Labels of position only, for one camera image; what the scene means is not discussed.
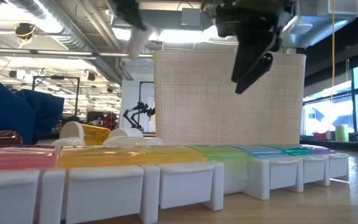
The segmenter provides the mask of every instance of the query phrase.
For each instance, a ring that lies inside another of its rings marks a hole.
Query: metal duct
[[[37,19],[44,21],[45,27],[39,27],[45,32],[50,32],[48,30],[50,27],[46,27],[46,25],[56,24],[57,27],[61,27],[62,30],[59,34],[62,34],[62,36],[53,38],[61,42],[69,50],[98,51],[55,1],[9,0],[9,2],[19,9],[32,14]],[[87,62],[100,69],[107,80],[121,84],[122,78],[118,75],[117,68],[112,68],[101,57],[96,57],[96,60],[87,60]]]

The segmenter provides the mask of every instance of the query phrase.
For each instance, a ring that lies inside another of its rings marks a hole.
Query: pink lid
[[[0,146],[0,170],[55,167],[53,146]]]

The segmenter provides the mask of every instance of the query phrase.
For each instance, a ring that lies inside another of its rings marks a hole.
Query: wooden floor
[[[331,181],[330,187],[306,185],[305,191],[300,194],[273,190],[267,201],[244,194],[227,195],[224,210],[220,212],[212,212],[202,205],[165,209],[160,210],[158,223],[358,223],[358,153],[349,154],[349,183]],[[88,223],[142,222],[137,215],[130,215]]]

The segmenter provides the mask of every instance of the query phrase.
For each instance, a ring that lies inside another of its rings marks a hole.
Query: blue fabric
[[[0,83],[0,131],[16,131],[23,144],[35,144],[58,123],[64,99],[21,90],[16,94]]]

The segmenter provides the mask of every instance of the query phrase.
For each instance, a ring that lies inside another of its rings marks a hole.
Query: yellow object
[[[60,151],[58,160],[58,168],[139,164],[146,164],[140,151],[116,146],[67,146]]]
[[[84,141],[87,146],[101,146],[109,137],[110,129],[93,125],[82,124]]]
[[[202,152],[185,146],[133,146],[148,164],[208,161]]]

